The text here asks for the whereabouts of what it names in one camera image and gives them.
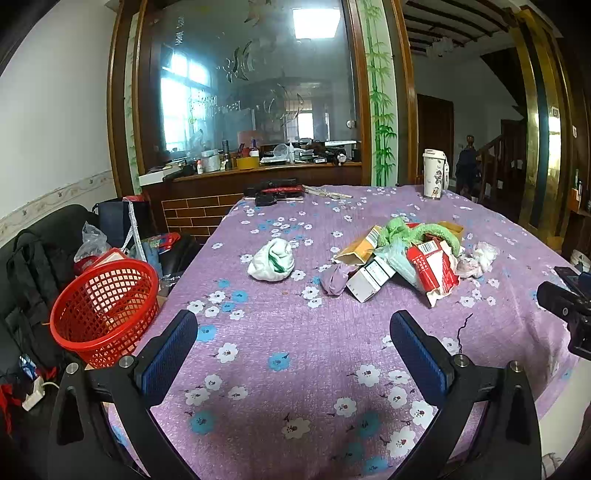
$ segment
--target green towel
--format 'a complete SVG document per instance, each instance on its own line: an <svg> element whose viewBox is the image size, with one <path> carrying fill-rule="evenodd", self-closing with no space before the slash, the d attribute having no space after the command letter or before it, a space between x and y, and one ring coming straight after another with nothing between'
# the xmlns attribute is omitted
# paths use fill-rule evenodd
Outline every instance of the green towel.
<svg viewBox="0 0 591 480"><path fill-rule="evenodd" d="M379 234L378 246L384 247L391 244L395 238L399 238L405 244L410 246L423 243L423 237L426 233L443 238L451 247L452 253L455 257L460 254L460 241L444 226L436 223L421 223L415 228L409 228L404 220L401 218L394 218L390 220L382 232Z"/></svg>

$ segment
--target metal bolt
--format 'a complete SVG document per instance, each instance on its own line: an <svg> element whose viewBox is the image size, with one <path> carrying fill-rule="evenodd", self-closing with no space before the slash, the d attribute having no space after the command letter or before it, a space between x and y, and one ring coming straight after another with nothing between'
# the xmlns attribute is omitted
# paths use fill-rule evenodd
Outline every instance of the metal bolt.
<svg viewBox="0 0 591 480"><path fill-rule="evenodd" d="M459 367L467 367L470 365L470 359L466 355L454 355L453 362Z"/></svg>
<svg viewBox="0 0 591 480"><path fill-rule="evenodd" d="M121 368L129 368L131 365L134 364L135 358L131 355L125 355L124 357L119 359L119 366Z"/></svg>
<svg viewBox="0 0 591 480"><path fill-rule="evenodd" d="M72 362L70 365L66 367L66 373L69 375L74 375L78 371L78 364Z"/></svg>
<svg viewBox="0 0 591 480"><path fill-rule="evenodd" d="M523 371L523 367L517 360L512 360L511 362L509 362L509 366L516 374Z"/></svg>

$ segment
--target red plastic basket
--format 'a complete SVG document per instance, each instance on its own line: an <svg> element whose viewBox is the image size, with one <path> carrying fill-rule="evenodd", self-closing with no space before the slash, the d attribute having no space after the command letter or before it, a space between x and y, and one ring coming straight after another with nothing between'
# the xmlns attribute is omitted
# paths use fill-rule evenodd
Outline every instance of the red plastic basket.
<svg viewBox="0 0 591 480"><path fill-rule="evenodd" d="M145 262L125 259L85 271L57 298L53 338L95 368L134 351L156 313L158 275Z"/></svg>

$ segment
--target barcode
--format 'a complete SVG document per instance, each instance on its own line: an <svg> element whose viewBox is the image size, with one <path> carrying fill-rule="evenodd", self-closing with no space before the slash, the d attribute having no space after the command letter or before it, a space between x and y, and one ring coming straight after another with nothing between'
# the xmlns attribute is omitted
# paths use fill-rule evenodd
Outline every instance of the barcode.
<svg viewBox="0 0 591 480"><path fill-rule="evenodd" d="M418 249L423 252L423 255L427 255L430 254L431 252L434 252L437 250L437 244L431 240L430 242L427 242L426 244L421 244L418 246Z"/></svg>
<svg viewBox="0 0 591 480"><path fill-rule="evenodd" d="M368 236L365 238L371 244L372 247L376 248L378 246L379 232L377 230L372 228L370 233L368 233Z"/></svg>

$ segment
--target floral tablecloth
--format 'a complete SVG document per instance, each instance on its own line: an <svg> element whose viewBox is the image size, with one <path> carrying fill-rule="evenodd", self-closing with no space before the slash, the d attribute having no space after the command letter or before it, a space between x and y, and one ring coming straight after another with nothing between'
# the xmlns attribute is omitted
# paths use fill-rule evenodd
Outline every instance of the floral tablecloth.
<svg viewBox="0 0 591 480"><path fill-rule="evenodd" d="M389 338L399 309L450 353L461 343L478 365L522 362L539 417L576 363L564 323L535 298L544 280L560 283L553 267L567 263L522 227L452 192L435 201L414 186L329 189L353 198L239 202L142 339L161 333L180 309L197 316L197 341L152 412L203 480L390 476L436 413ZM467 249L486 241L501 254L492 272L462 281L433 309L399 276L364 304L348 291L328 297L319 275L331 257L396 216L459 223ZM290 241L295 270L280 283L254 280L248 262L273 237ZM480 412L456 451L468 447ZM110 417L128 444L116 412Z"/></svg>

